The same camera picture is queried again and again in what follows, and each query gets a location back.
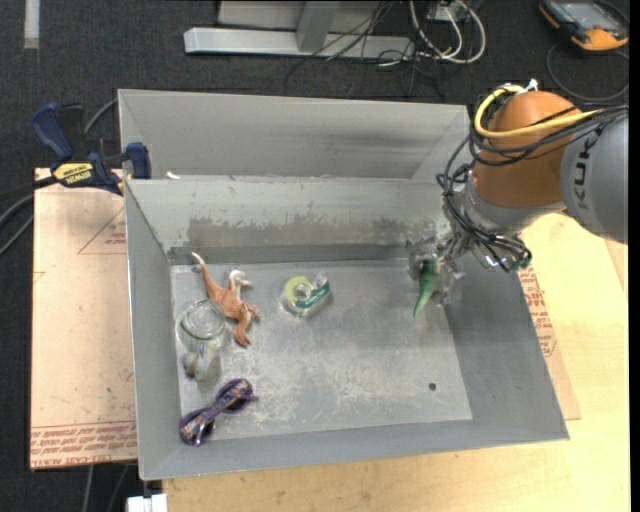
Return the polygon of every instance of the black cable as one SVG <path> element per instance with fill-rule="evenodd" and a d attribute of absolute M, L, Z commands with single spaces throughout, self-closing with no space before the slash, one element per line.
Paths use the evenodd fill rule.
<path fill-rule="evenodd" d="M 412 34 L 410 34 L 409 41 L 405 46 L 404 50 L 401 52 L 399 50 L 386 50 L 381 52 L 376 59 L 376 69 L 378 71 L 393 71 L 397 72 L 401 77 L 406 73 L 410 73 L 409 84 L 407 86 L 406 91 L 404 92 L 404 97 L 408 98 L 413 94 L 414 87 L 416 85 L 416 79 L 422 78 L 423 80 L 429 80 L 430 82 L 434 82 L 436 77 L 434 75 L 429 75 L 424 70 L 420 69 L 419 63 L 423 62 L 421 57 L 421 51 L 419 50 L 419 45 L 424 44 L 422 39 L 417 38 L 417 32 L 414 30 Z M 408 53 L 409 48 L 413 45 L 413 52 Z M 398 54 L 398 59 L 395 61 L 388 61 L 384 59 L 384 56 L 388 53 Z M 402 64 L 407 64 L 408 66 L 403 69 Z M 441 101 L 444 101 L 440 92 L 436 90 L 438 97 Z"/>
<path fill-rule="evenodd" d="M 33 194 L 25 196 L 21 199 L 18 199 L 15 203 L 13 203 L 9 209 L 0 215 L 0 228 L 2 225 L 7 222 L 9 217 L 11 217 L 16 211 L 20 208 L 24 207 L 27 204 L 30 204 L 33 201 Z M 18 238 L 24 233 L 29 226 L 33 223 L 33 215 L 29 217 L 29 219 L 18 228 L 18 230 L 13 234 L 9 241 L 7 241 L 2 247 L 0 247 L 0 256 L 2 256 L 8 249 L 11 247 Z"/>
<path fill-rule="evenodd" d="M 118 479 L 118 483 L 116 483 L 115 488 L 113 489 L 113 494 L 111 495 L 111 499 L 109 500 L 109 505 L 107 506 L 106 512 L 111 512 L 113 510 L 113 506 L 118 499 L 118 492 L 120 491 L 120 487 L 122 487 L 122 482 L 124 482 L 124 477 L 127 476 L 127 471 L 129 470 L 129 466 L 131 464 L 125 464 L 122 473 L 120 474 L 120 478 Z"/>
<path fill-rule="evenodd" d="M 622 12 L 621 9 L 618 9 L 615 5 L 606 2 L 605 0 L 594 0 L 595 4 L 599 4 L 602 7 L 604 7 L 605 9 L 608 9 L 610 11 L 614 11 L 615 13 L 618 14 L 618 16 L 620 16 L 620 18 L 622 18 L 624 20 L 624 22 L 626 23 L 627 27 L 630 27 L 631 25 L 631 21 L 630 19 L 625 15 L 624 12 Z M 551 57 L 553 55 L 553 53 L 555 52 L 555 50 L 558 48 L 558 46 L 560 46 L 562 44 L 562 41 L 559 43 L 554 44 L 551 48 L 549 48 L 549 51 L 547 52 L 547 58 L 546 58 L 546 63 L 547 63 L 547 72 L 549 73 L 549 76 L 551 76 L 551 79 L 556 83 L 556 85 L 558 87 L 560 87 L 560 89 L 562 89 L 566 94 L 573 96 L 579 100 L 582 101 L 599 101 L 599 102 L 606 102 L 606 101 L 612 101 L 616 98 L 618 98 L 619 96 L 622 96 L 624 93 L 626 93 L 629 90 L 629 80 L 627 79 L 627 82 L 625 83 L 625 85 L 622 86 L 622 88 L 620 88 L 617 92 L 613 93 L 613 94 L 609 94 L 607 96 L 601 96 L 601 97 L 590 97 L 590 96 L 585 96 L 582 94 L 578 94 L 575 91 L 572 91 L 571 89 L 569 89 L 566 85 L 564 85 L 559 79 L 558 76 L 554 73 L 553 68 L 551 66 Z M 629 56 L 627 54 L 625 54 L 624 52 L 617 50 L 613 53 L 614 55 L 617 55 L 619 57 L 622 57 L 623 59 L 626 59 L 627 61 L 629 60 Z"/>
<path fill-rule="evenodd" d="M 87 484 L 84 490 L 84 499 L 82 500 L 82 512 L 87 512 L 89 510 L 89 496 L 91 495 L 91 484 L 93 482 L 93 471 L 94 465 L 91 464 L 89 466 L 89 471 L 87 472 Z"/>
<path fill-rule="evenodd" d="M 55 177 L 53 176 L 49 176 L 47 178 L 43 178 L 39 181 L 35 181 L 33 183 L 29 183 L 28 185 L 22 185 L 20 187 L 16 187 L 14 189 L 11 189 L 7 192 L 2 192 L 0 194 L 0 203 L 2 203 L 3 201 L 6 201 L 7 199 L 10 199 L 12 197 L 16 197 L 16 196 L 22 196 L 24 194 L 32 194 L 34 190 L 37 190 L 39 188 L 43 188 L 43 187 L 47 187 L 49 185 L 52 185 L 54 183 L 57 183 L 57 180 L 55 179 Z"/>
<path fill-rule="evenodd" d="M 470 11 L 470 7 L 465 3 L 462 2 L 463 7 L 466 9 L 467 11 L 467 17 L 469 16 L 469 11 Z M 428 33 L 430 32 L 430 29 L 432 26 L 435 25 L 435 21 L 432 17 L 427 17 L 427 16 L 422 16 L 423 18 L 423 23 L 424 25 L 421 26 L 420 28 L 422 29 L 423 32 Z M 463 34 L 462 31 L 466 30 L 465 28 L 466 23 L 463 24 L 462 30 L 461 30 L 461 37 L 462 37 L 462 41 L 464 42 L 467 39 L 471 39 L 473 40 L 474 37 L 474 29 L 476 28 L 476 24 L 475 23 L 471 23 L 471 33 L 470 33 L 470 37 L 466 38 Z M 421 59 L 421 54 L 423 52 L 425 52 L 428 48 L 426 46 L 426 43 L 422 40 L 421 37 L 418 37 L 418 31 L 414 30 L 415 32 L 415 37 L 418 39 L 418 42 L 420 42 L 424 48 L 421 51 L 416 51 L 414 59 L 415 61 L 420 61 Z M 466 55 L 464 56 L 465 58 L 463 59 L 463 61 L 469 61 L 471 59 L 471 55 L 473 53 L 473 44 L 470 44 L 467 46 L 466 48 Z M 447 60 L 443 60 L 438 58 L 438 55 L 433 54 L 431 55 L 430 58 L 425 58 L 425 61 L 431 61 L 433 63 L 434 66 L 434 74 L 433 76 L 425 76 L 425 78 L 427 78 L 429 81 L 433 82 L 433 86 L 435 89 L 436 94 L 438 95 L 438 98 L 440 99 L 440 101 L 442 101 L 443 103 L 446 103 L 446 92 L 445 92 L 445 88 L 443 87 L 443 83 L 450 80 L 452 77 L 454 77 L 457 73 L 459 73 L 461 71 L 461 68 L 466 68 L 467 70 L 470 70 L 471 68 L 467 67 L 467 66 L 461 66 L 461 65 L 456 65 L 455 63 L 452 62 L 448 62 Z"/>
<path fill-rule="evenodd" d="M 324 59 L 324 61 L 330 61 L 336 57 L 339 57 L 341 55 L 344 55 L 344 53 L 346 53 L 347 51 L 349 51 L 350 49 L 352 49 L 354 46 L 356 46 L 360 41 L 362 41 L 363 39 L 365 39 L 369 33 L 373 30 L 375 24 L 377 24 L 378 22 L 381 21 L 382 18 L 379 17 L 379 13 L 381 12 L 383 6 L 386 6 L 387 2 L 381 2 L 378 7 L 376 8 L 376 10 L 374 11 L 374 13 L 371 15 L 370 18 L 367 18 L 366 20 L 362 21 L 361 23 L 359 23 L 358 25 L 356 25 L 355 27 L 353 27 L 351 30 L 349 30 L 348 32 L 345 32 L 343 34 L 340 34 L 336 39 L 334 39 L 333 41 L 331 41 L 330 43 L 327 43 L 326 45 L 324 45 L 322 48 L 316 50 L 315 52 L 313 52 L 310 55 L 306 55 L 304 56 L 300 61 L 296 62 L 290 69 L 289 71 L 287 71 L 287 74 L 285 75 L 283 81 L 282 81 L 282 92 L 283 94 L 286 96 L 287 95 L 287 89 L 288 89 L 288 85 L 289 85 L 289 80 L 291 79 L 291 76 L 293 75 L 293 73 L 298 70 L 303 64 L 305 64 L 306 62 L 315 60 L 314 57 L 317 57 L 320 53 L 324 52 L 326 49 L 330 48 L 331 46 L 333 46 L 334 44 L 336 44 L 338 41 L 340 41 L 341 39 L 343 39 L 344 37 L 348 36 L 348 35 L 353 35 L 354 33 L 357 33 L 358 29 L 362 28 L 365 24 L 369 24 L 369 27 L 367 27 L 367 30 L 365 30 L 364 32 L 362 32 L 361 34 L 358 35 L 358 37 L 356 37 L 356 39 L 354 39 L 351 43 L 349 43 L 345 48 L 343 48 L 342 50 L 336 52 L 333 55 L 330 55 L 329 57 L 327 57 L 326 59 Z"/>
<path fill-rule="evenodd" d="M 371 18 L 371 23 L 369 23 L 369 26 L 365 30 L 365 36 L 362 39 L 362 45 L 361 45 L 361 48 L 360 48 L 360 58 L 357 61 L 358 64 L 368 64 L 368 63 L 379 64 L 381 55 L 389 52 L 389 51 L 381 52 L 378 55 L 378 57 L 375 58 L 375 59 L 365 59 L 365 57 L 364 57 L 364 50 L 365 50 L 366 45 L 367 45 L 367 37 L 369 37 L 373 33 L 373 30 L 375 29 L 375 27 L 389 14 L 389 12 L 391 11 L 391 8 L 393 7 L 394 3 L 395 2 L 387 2 L 386 5 L 385 5 L 386 10 L 384 12 L 382 11 L 383 3 L 381 2 L 378 5 L 378 9 L 376 9 L 376 12 L 374 13 L 374 16 Z M 349 96 L 349 97 L 351 96 L 352 92 L 356 88 L 357 82 L 361 81 L 362 79 L 363 79 L 362 75 L 360 77 L 356 76 L 353 79 L 353 81 L 351 82 L 351 87 L 349 88 L 349 92 L 347 93 L 347 96 Z"/>
<path fill-rule="evenodd" d="M 91 131 L 91 129 L 96 125 L 96 123 L 100 120 L 100 118 L 106 114 L 109 109 L 115 105 L 117 105 L 118 103 L 118 99 L 113 99 L 111 101 L 109 101 L 108 103 L 106 103 L 105 105 L 103 105 L 100 110 L 98 110 L 98 112 L 96 112 L 96 114 L 89 120 L 89 122 L 85 125 L 84 127 L 84 134 L 85 136 Z"/>
<path fill-rule="evenodd" d="M 466 214 L 457 208 L 454 202 L 454 186 L 456 183 L 465 183 L 468 181 L 471 166 L 469 164 L 464 164 L 459 167 L 453 175 L 451 175 L 451 168 L 453 166 L 453 162 L 460 154 L 462 148 L 467 145 L 469 139 L 469 135 L 464 138 L 449 158 L 444 172 L 436 176 L 437 182 L 443 189 L 442 195 L 444 197 L 446 208 L 459 226 L 467 232 L 472 243 L 483 246 L 494 258 L 497 265 L 499 265 L 505 272 L 510 272 L 520 266 L 526 266 L 531 260 L 531 251 L 517 236 L 507 239 L 500 233 L 489 233 L 480 229 Z M 507 254 L 510 255 L 512 260 L 510 265 L 505 264 L 505 258 L 501 258 L 496 252 L 496 249 L 506 251 Z"/>
<path fill-rule="evenodd" d="M 551 79 L 555 82 L 555 84 L 560 87 L 560 89 L 562 89 L 566 94 L 573 96 L 579 100 L 583 100 L 583 101 L 612 101 L 615 98 L 622 96 L 625 92 L 627 92 L 629 90 L 629 80 L 627 80 L 627 82 L 622 86 L 622 88 L 620 88 L 617 92 L 610 94 L 608 96 L 585 96 L 583 94 L 579 94 L 575 91 L 572 91 L 571 89 L 569 89 L 566 85 L 564 85 L 560 79 L 558 78 L 558 76 L 555 74 L 555 72 L 553 71 L 553 67 L 551 65 L 551 59 L 552 59 L 552 55 L 555 53 L 556 49 L 563 44 L 563 41 L 560 41 L 556 44 L 554 44 L 551 48 L 549 48 L 549 51 L 547 52 L 547 72 L 549 73 L 549 76 L 551 76 Z M 626 60 L 629 60 L 629 56 L 624 54 L 621 51 L 616 51 L 614 52 L 614 55 L 618 55 L 620 57 L 623 57 Z"/>
<path fill-rule="evenodd" d="M 586 106 L 588 106 L 588 104 L 582 104 L 582 105 L 577 105 L 575 107 L 571 107 L 569 109 L 566 109 L 565 111 L 563 111 L 562 113 L 559 114 L 563 114 L 566 112 L 570 112 L 571 110 L 580 110 L 585 108 Z M 562 145 L 558 145 L 555 148 L 550 149 L 549 151 L 547 151 L 546 153 L 542 153 L 542 154 L 537 154 L 534 156 L 530 156 L 534 151 L 536 151 L 537 149 L 541 148 L 542 146 L 551 144 L 553 142 L 557 142 L 561 139 L 564 139 L 566 137 L 569 137 L 571 135 L 575 135 L 577 133 L 580 132 L 584 132 L 582 133 L 582 136 L 587 135 L 588 133 L 594 131 L 594 130 L 598 130 L 601 129 L 603 125 L 606 125 L 610 122 L 613 122 L 617 119 L 619 119 L 620 117 L 626 116 L 628 115 L 628 110 L 629 107 L 628 105 L 613 105 L 613 106 L 607 106 L 607 107 L 603 107 L 601 109 L 599 109 L 598 112 L 595 112 L 593 115 L 591 115 L 590 117 L 586 118 L 586 119 L 582 119 L 576 123 L 572 123 L 571 125 L 568 125 L 566 127 L 560 128 L 558 130 L 556 130 L 555 132 L 542 137 L 541 139 L 539 139 L 536 142 L 530 143 L 530 144 L 525 144 L 525 145 L 520 145 L 520 146 L 512 146 L 509 148 L 497 148 L 495 147 L 491 140 L 485 141 L 484 137 L 480 136 L 475 127 L 473 126 L 473 123 L 471 124 L 471 127 L 469 129 L 469 133 L 470 133 L 470 140 L 469 140 L 469 148 L 470 148 L 470 152 L 471 155 L 473 156 L 474 160 L 488 165 L 488 166 L 501 166 L 501 165 L 510 165 L 516 162 L 519 162 L 521 160 L 524 159 L 529 159 L 529 158 L 539 158 L 540 156 L 547 154 L 550 151 L 555 151 L 558 147 L 561 147 Z M 555 117 L 557 117 L 557 114 L 552 114 L 550 116 L 545 117 L 544 119 L 541 119 L 540 121 L 538 121 L 535 124 L 538 123 L 544 123 L 550 119 L 553 119 Z M 494 160 L 487 160 L 484 159 L 480 156 L 480 152 L 479 150 L 484 150 L 490 153 L 494 153 L 494 154 L 498 154 L 500 156 L 503 157 L 502 160 L 498 160 L 498 161 L 494 161 Z"/>

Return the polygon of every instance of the cardboard sheet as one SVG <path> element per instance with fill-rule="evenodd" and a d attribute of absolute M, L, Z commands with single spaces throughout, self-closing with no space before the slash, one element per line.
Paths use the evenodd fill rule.
<path fill-rule="evenodd" d="M 137 457 L 124 201 L 36 192 L 32 469 Z"/>
<path fill-rule="evenodd" d="M 522 290 L 527 298 L 531 320 L 536 328 L 540 347 L 549 368 L 551 382 L 553 382 L 560 409 L 562 409 L 562 415 L 565 420 L 578 420 L 580 419 L 580 407 L 571 386 L 562 352 L 558 346 L 558 340 L 553 331 L 552 319 L 547 311 L 544 294 L 538 283 L 535 265 L 530 265 L 527 269 L 521 270 L 519 277 L 522 283 Z"/>

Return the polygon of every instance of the wooden table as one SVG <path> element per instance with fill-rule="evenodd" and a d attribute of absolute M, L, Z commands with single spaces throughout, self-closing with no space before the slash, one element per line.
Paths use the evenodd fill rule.
<path fill-rule="evenodd" d="M 169 510 L 630 510 L 627 247 L 560 214 L 523 239 L 580 407 L 569 441 L 167 480 Z"/>

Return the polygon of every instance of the cable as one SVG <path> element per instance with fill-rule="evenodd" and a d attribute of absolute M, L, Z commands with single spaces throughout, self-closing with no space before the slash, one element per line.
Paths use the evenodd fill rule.
<path fill-rule="evenodd" d="M 471 243 L 478 247 L 483 246 L 495 261 L 495 265 L 500 266 L 500 268 L 505 272 L 526 267 L 532 258 L 531 251 L 524 245 L 517 235 L 507 238 L 505 234 L 499 232 L 492 233 L 482 230 L 476 226 L 465 213 L 461 212 L 455 203 L 454 186 L 455 184 L 465 183 L 468 181 L 471 166 L 464 164 L 459 167 L 452 176 L 450 176 L 451 167 L 462 148 L 467 144 L 468 140 L 469 136 L 464 138 L 449 158 L 444 173 L 436 176 L 437 182 L 443 189 L 442 195 L 444 197 L 445 206 L 453 217 L 453 220 L 455 220 L 456 223 L 467 233 L 471 239 Z M 449 251 L 453 249 L 453 246 L 448 246 Z M 500 256 L 498 251 L 501 251 L 504 256 Z"/>
<path fill-rule="evenodd" d="M 122 482 L 124 482 L 124 477 L 127 475 L 129 466 L 130 464 L 125 464 L 124 469 L 120 474 L 120 478 L 118 479 L 118 482 L 116 483 L 116 486 L 113 489 L 113 494 L 111 495 L 111 499 L 109 500 L 109 505 L 107 506 L 106 512 L 111 512 L 111 510 L 113 509 L 113 506 L 115 505 L 116 500 L 118 499 L 118 491 L 120 490 L 120 487 L 122 487 Z"/>
<path fill-rule="evenodd" d="M 58 180 L 56 180 L 55 176 L 49 176 L 39 181 L 34 181 L 33 183 L 29 183 L 28 185 L 22 185 L 20 187 L 16 187 L 14 189 L 8 190 L 6 192 L 2 192 L 0 193 L 0 203 L 5 201 L 6 199 L 10 199 L 15 196 L 20 196 L 23 194 L 31 194 L 34 190 L 38 190 L 43 187 L 48 187 L 49 185 L 53 185 L 57 181 Z"/>
<path fill-rule="evenodd" d="M 567 126 L 569 124 L 577 123 L 584 119 L 588 119 L 590 116 L 600 111 L 600 110 L 593 110 L 589 112 L 581 112 L 580 114 L 575 114 L 573 116 L 551 119 L 544 123 L 533 124 L 530 126 L 525 126 L 523 128 L 516 128 L 514 130 L 508 130 L 504 132 L 494 132 L 494 131 L 485 129 L 482 126 L 482 118 L 487 108 L 492 103 L 494 103 L 500 96 L 507 93 L 508 94 L 523 93 L 523 92 L 526 92 L 527 90 L 528 89 L 525 89 L 522 86 L 510 85 L 510 84 L 503 85 L 502 87 L 499 87 L 498 89 L 494 90 L 489 96 L 487 96 L 482 101 L 482 103 L 480 103 L 480 106 L 478 107 L 476 115 L 474 116 L 474 119 L 473 119 L 474 130 L 479 135 L 490 138 L 490 139 L 506 139 L 508 137 L 515 137 L 516 135 L 528 135 L 545 128 L 556 128 L 556 127 Z"/>
<path fill-rule="evenodd" d="M 467 4 L 465 4 L 461 0 L 456 0 L 456 3 L 458 5 L 462 5 L 466 9 L 466 11 L 469 13 L 469 16 L 471 17 L 472 21 L 478 27 L 478 30 L 480 32 L 480 48 L 478 49 L 478 51 L 476 52 L 475 55 L 473 55 L 473 56 L 471 56 L 471 57 L 469 57 L 467 59 L 457 59 L 457 58 L 455 58 L 455 55 L 457 55 L 460 52 L 460 50 L 462 49 L 463 41 L 462 41 L 462 34 L 460 33 L 460 29 L 458 28 L 458 24 L 455 22 L 455 20 L 451 16 L 451 12 L 449 11 L 448 7 L 445 7 L 445 12 L 447 13 L 447 16 L 449 17 L 449 19 L 451 20 L 451 23 L 453 24 L 453 26 L 455 28 L 455 31 L 456 31 L 456 35 L 458 37 L 458 49 L 456 51 L 454 51 L 453 53 L 443 52 L 443 51 L 441 51 L 440 49 L 436 48 L 433 45 L 433 43 L 427 37 L 427 35 L 424 32 L 424 30 L 422 30 L 422 28 L 420 27 L 420 23 L 418 21 L 418 16 L 416 14 L 415 2 L 413 0 L 409 0 L 409 2 L 408 2 L 408 4 L 409 4 L 409 14 L 410 14 L 410 17 L 411 17 L 411 23 L 413 24 L 414 29 L 420 35 L 420 38 L 422 39 L 422 41 L 427 45 L 428 48 L 430 48 L 436 54 L 436 55 L 425 54 L 424 55 L 425 57 L 431 57 L 431 58 L 433 58 L 435 60 L 451 62 L 451 63 L 454 63 L 454 64 L 470 64 L 470 63 L 475 62 L 478 59 L 480 59 L 480 57 L 482 57 L 482 55 L 484 54 L 485 49 L 486 49 L 486 44 L 487 44 L 487 36 L 486 36 L 486 32 L 484 30 L 484 25 L 482 24 L 482 21 L 480 20 L 480 18 L 476 14 L 476 12 L 473 9 L 469 8 L 467 6 Z"/>
<path fill-rule="evenodd" d="M 606 2 L 605 0 L 594 0 L 595 4 L 599 4 L 602 7 L 604 7 L 605 9 L 609 9 L 611 11 L 614 11 L 618 14 L 618 16 L 620 16 L 624 22 L 627 24 L 627 27 L 629 27 L 631 25 L 631 21 L 630 19 L 625 15 L 625 13 L 621 10 L 618 9 L 615 5 Z M 560 46 L 561 42 L 554 44 L 551 48 L 549 48 L 549 51 L 547 52 L 547 58 L 546 58 L 546 65 L 547 65 L 547 72 L 549 73 L 549 76 L 551 76 L 551 79 L 555 82 L 555 84 L 560 87 L 560 89 L 562 89 L 566 94 L 573 96 L 574 98 L 577 98 L 579 100 L 582 101 L 598 101 L 598 102 L 606 102 L 606 101 L 612 101 L 614 99 L 616 99 L 619 96 L 622 96 L 624 93 L 626 93 L 629 90 L 629 80 L 627 79 L 627 82 L 625 83 L 625 85 L 623 85 L 617 92 L 613 93 L 613 94 L 609 94 L 607 96 L 600 96 L 600 97 L 593 97 L 593 96 L 585 96 L 582 94 L 578 94 L 575 91 L 572 91 L 571 89 L 569 89 L 566 85 L 564 85 L 559 79 L 558 76 L 554 73 L 553 68 L 551 66 L 551 58 L 552 55 L 555 53 L 556 49 L 558 48 L 558 46 Z M 614 55 L 617 55 L 618 57 L 622 57 L 623 59 L 626 59 L 627 61 L 629 60 L 629 55 L 625 54 L 624 52 L 617 50 L 613 53 Z"/>
<path fill-rule="evenodd" d="M 95 126 L 95 124 L 100 120 L 100 118 L 114 105 L 118 103 L 118 98 L 111 100 L 110 102 L 103 105 L 98 112 L 89 120 L 89 122 L 84 127 L 84 134 L 87 135 L 91 129 Z"/>
<path fill-rule="evenodd" d="M 564 109 L 560 112 L 556 112 L 551 114 L 537 123 L 534 123 L 529 126 L 529 128 L 539 128 L 545 127 L 549 125 L 549 122 L 557 119 L 559 116 L 565 115 L 572 110 L 578 110 L 584 108 L 591 108 L 594 105 L 591 103 L 584 103 L 579 105 L 572 105 L 571 107 Z M 475 130 L 475 126 L 472 123 L 469 133 L 469 149 L 473 158 L 485 165 L 488 166 L 501 166 L 501 165 L 509 165 L 516 163 L 518 161 L 524 159 L 534 159 L 539 158 L 545 154 L 548 154 L 552 151 L 556 151 L 563 145 L 567 145 L 569 143 L 574 143 L 581 139 L 582 137 L 588 135 L 591 132 L 602 130 L 607 124 L 615 122 L 623 117 L 629 115 L 629 106 L 626 104 L 623 105 L 607 105 L 598 108 L 594 111 L 595 113 L 590 115 L 588 118 L 579 120 L 578 122 L 571 123 L 568 126 L 561 127 L 558 130 L 545 135 L 535 142 L 529 144 L 523 144 L 519 146 L 510 146 L 508 148 L 500 148 L 493 145 L 491 139 L 484 140 L 482 135 Z M 559 144 L 550 147 L 552 143 L 559 142 Z M 532 154 L 534 151 L 538 150 L 543 146 L 549 146 L 548 149 L 543 152 L 537 152 L 537 154 Z M 501 160 L 487 160 L 480 156 L 480 151 L 484 150 L 490 153 L 499 154 L 502 159 Z"/>
<path fill-rule="evenodd" d="M 409 48 L 411 47 L 411 45 L 414 45 L 414 51 L 412 54 L 407 54 L 407 51 L 409 50 Z M 398 55 L 398 58 L 396 59 L 390 59 L 389 57 L 386 57 L 387 55 L 390 54 L 396 54 Z M 383 52 L 381 52 L 378 57 L 373 61 L 376 65 L 376 70 L 377 71 L 384 71 L 384 72 L 394 72 L 394 73 L 398 73 L 400 76 L 403 76 L 404 74 L 406 74 L 407 72 L 411 73 L 411 77 L 410 77 L 410 83 L 409 86 L 407 88 L 407 91 L 404 93 L 405 97 L 410 97 L 412 92 L 413 92 L 413 87 L 415 85 L 415 81 L 416 78 L 419 76 L 425 80 L 430 80 L 430 81 L 435 81 L 436 77 L 429 75 L 428 73 L 426 73 L 425 71 L 423 71 L 422 69 L 420 69 L 419 67 L 419 62 L 420 62 L 420 56 L 415 52 L 415 43 L 413 43 L 413 41 L 409 40 L 409 42 L 407 43 L 407 46 L 405 47 L 405 49 L 403 51 L 400 50 L 385 50 Z M 409 67 L 406 69 L 402 69 L 400 64 L 409 64 Z M 439 91 L 437 91 L 438 96 L 440 97 L 440 99 L 442 100 L 442 97 L 439 93 Z"/>
<path fill-rule="evenodd" d="M 82 512 L 87 512 L 89 508 L 89 496 L 91 494 L 91 482 L 93 481 L 93 468 L 94 465 L 91 464 L 89 466 L 89 471 L 87 473 L 87 485 L 84 490 L 84 499 L 82 500 Z"/>
<path fill-rule="evenodd" d="M 391 5 L 393 4 L 393 2 L 381 2 L 378 7 L 376 8 L 376 10 L 374 11 L 374 13 L 371 15 L 370 18 L 367 18 L 366 20 L 362 21 L 361 23 L 359 23 L 358 25 L 356 25 L 355 27 L 353 27 L 351 30 L 349 30 L 348 32 L 345 32 L 343 34 L 340 34 L 336 39 L 334 39 L 333 41 L 329 42 L 328 44 L 324 45 L 322 48 L 316 50 L 315 52 L 313 52 L 310 55 L 306 55 L 304 56 L 304 58 L 302 60 L 300 60 L 299 62 L 297 62 L 296 64 L 294 64 L 289 71 L 287 71 L 287 74 L 285 75 L 283 81 L 282 81 L 282 91 L 283 94 L 287 94 L 287 86 L 289 84 L 289 80 L 291 79 L 291 76 L 293 75 L 293 73 L 299 69 L 305 62 L 309 62 L 310 60 L 313 60 L 312 57 L 317 57 L 320 53 L 324 52 L 326 49 L 330 48 L 331 46 L 333 46 L 334 44 L 336 44 L 338 41 L 340 41 L 341 39 L 343 39 L 344 37 L 348 36 L 348 35 L 353 35 L 354 33 L 357 33 L 358 29 L 362 28 L 363 26 L 365 26 L 367 23 L 369 24 L 369 27 L 367 27 L 367 29 L 362 32 L 361 34 L 358 35 L 358 37 L 356 37 L 351 43 L 349 43 L 345 48 L 339 50 L 338 52 L 336 52 L 335 54 L 327 57 L 326 59 L 324 59 L 325 61 L 330 61 L 333 60 L 334 58 L 340 57 L 342 55 L 344 55 L 347 51 L 349 51 L 350 49 L 352 49 L 353 47 L 355 47 L 360 41 L 362 41 L 363 39 L 365 39 L 373 30 L 373 28 L 375 27 L 375 25 L 377 23 L 379 23 L 383 16 L 380 16 L 380 13 L 383 9 L 383 7 L 387 7 L 387 11 L 385 12 L 385 16 L 386 14 L 389 12 Z"/>
<path fill-rule="evenodd" d="M 26 204 L 30 203 L 33 200 L 33 194 L 23 197 L 22 199 L 18 199 L 15 203 L 13 203 L 9 209 L 0 215 L 0 228 L 2 225 L 9 219 L 9 217 L 18 209 L 22 208 Z M 22 233 L 24 233 L 27 228 L 33 222 L 33 215 L 22 225 L 18 230 L 13 234 L 13 236 L 9 239 L 7 243 L 5 243 L 2 247 L 0 247 L 0 256 L 2 256 L 8 249 L 11 247 L 15 241 L 20 238 Z"/>
<path fill-rule="evenodd" d="M 555 82 L 555 84 L 560 87 L 560 89 L 562 89 L 566 94 L 569 94 L 570 96 L 573 96 L 579 100 L 583 100 L 583 101 L 611 101 L 614 100 L 615 98 L 617 98 L 618 96 L 622 96 L 625 92 L 627 92 L 629 90 L 629 80 L 627 80 L 627 82 L 625 83 L 625 85 L 622 86 L 622 88 L 620 88 L 617 92 L 610 94 L 608 96 L 600 96 L 600 97 L 593 97 L 593 96 L 584 96 L 582 94 L 578 94 L 575 91 L 572 91 L 571 89 L 569 89 L 566 85 L 564 85 L 560 79 L 558 78 L 558 76 L 555 74 L 555 72 L 553 71 L 553 68 L 551 66 L 551 59 L 552 59 L 552 55 L 555 53 L 556 49 L 562 44 L 562 41 L 559 43 L 554 44 L 551 48 L 549 48 L 549 51 L 547 52 L 547 72 L 549 73 L 549 75 L 551 76 L 551 79 Z M 616 51 L 614 52 L 614 55 L 618 55 L 619 57 L 622 57 L 626 60 L 629 60 L 629 56 L 626 55 L 625 53 L 621 52 L 621 51 Z"/>

